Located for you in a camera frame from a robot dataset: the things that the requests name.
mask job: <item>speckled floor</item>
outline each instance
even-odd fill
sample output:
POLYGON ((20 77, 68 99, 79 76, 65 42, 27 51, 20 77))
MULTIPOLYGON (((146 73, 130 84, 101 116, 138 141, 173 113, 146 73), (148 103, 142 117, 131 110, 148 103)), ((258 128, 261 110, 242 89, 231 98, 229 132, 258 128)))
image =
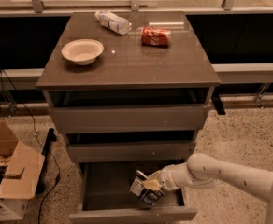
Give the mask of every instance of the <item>speckled floor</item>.
MULTIPOLYGON (((264 100, 265 109, 256 107, 250 97, 223 98, 226 115, 219 116, 211 109, 204 129, 197 137, 195 152, 202 152, 214 158, 250 165, 273 171, 273 97, 264 100)), ((33 119, 19 105, 16 115, 5 118, 10 129, 27 145, 41 150, 37 139, 44 143, 48 128, 53 127, 47 106, 29 105, 36 121, 36 135, 33 119)), ((40 223, 71 223, 70 213, 75 213, 79 205, 81 179, 77 167, 71 163, 65 151, 65 143, 57 134, 58 141, 51 144, 51 153, 61 169, 61 181, 47 197, 42 206, 40 223)), ((49 159, 46 174, 48 191, 54 184, 57 167, 53 158, 49 159)), ((40 203, 44 194, 36 195, 28 203, 24 220, 4 223, 37 223, 40 203)), ((235 189, 222 181, 214 189, 188 189, 189 205, 198 210, 193 221, 180 222, 193 224, 235 224, 264 223, 266 203, 235 189)))

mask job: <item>bowl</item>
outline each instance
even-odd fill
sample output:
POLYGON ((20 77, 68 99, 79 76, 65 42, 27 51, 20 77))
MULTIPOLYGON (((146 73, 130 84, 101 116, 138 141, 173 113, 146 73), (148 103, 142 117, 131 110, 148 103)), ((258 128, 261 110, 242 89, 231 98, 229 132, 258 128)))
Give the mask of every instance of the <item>bowl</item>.
POLYGON ((62 55, 75 64, 86 65, 93 63, 102 51, 103 45, 99 41, 81 39, 64 45, 62 48, 62 55))

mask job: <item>small box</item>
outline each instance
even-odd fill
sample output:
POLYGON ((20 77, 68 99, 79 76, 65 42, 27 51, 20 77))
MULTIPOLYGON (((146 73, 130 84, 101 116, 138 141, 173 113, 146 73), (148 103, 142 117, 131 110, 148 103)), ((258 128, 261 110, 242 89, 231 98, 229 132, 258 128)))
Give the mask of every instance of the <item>small box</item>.
POLYGON ((0 155, 12 155, 6 175, 22 170, 20 179, 3 178, 0 183, 0 221, 23 219, 28 200, 35 196, 44 156, 19 141, 0 121, 0 155))

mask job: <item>drawer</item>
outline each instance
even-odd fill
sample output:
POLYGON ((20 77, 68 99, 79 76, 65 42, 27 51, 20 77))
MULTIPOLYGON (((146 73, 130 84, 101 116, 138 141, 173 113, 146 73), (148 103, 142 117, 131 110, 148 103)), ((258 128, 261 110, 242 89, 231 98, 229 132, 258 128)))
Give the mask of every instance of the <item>drawer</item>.
POLYGON ((49 91, 55 107, 187 105, 209 102, 211 88, 49 91))
POLYGON ((199 106, 73 107, 50 111, 59 133, 196 130, 208 108, 199 106))
POLYGON ((195 147, 194 131, 68 134, 72 162, 184 160, 195 147))
POLYGON ((165 223, 192 220, 196 209, 188 206, 186 189, 166 192, 155 206, 140 202, 129 191, 136 170, 151 174, 174 161, 129 161, 85 165, 79 212, 73 223, 165 223))

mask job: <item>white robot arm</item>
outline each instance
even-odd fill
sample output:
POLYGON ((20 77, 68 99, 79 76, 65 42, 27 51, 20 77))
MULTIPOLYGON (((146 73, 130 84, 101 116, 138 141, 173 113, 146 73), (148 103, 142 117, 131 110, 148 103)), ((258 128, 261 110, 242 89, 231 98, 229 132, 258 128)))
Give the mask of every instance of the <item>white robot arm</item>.
POLYGON ((266 223, 273 224, 273 172, 219 161, 205 154, 193 154, 188 162, 169 165, 150 175, 147 189, 174 190, 180 187, 210 188, 222 180, 269 203, 266 223))

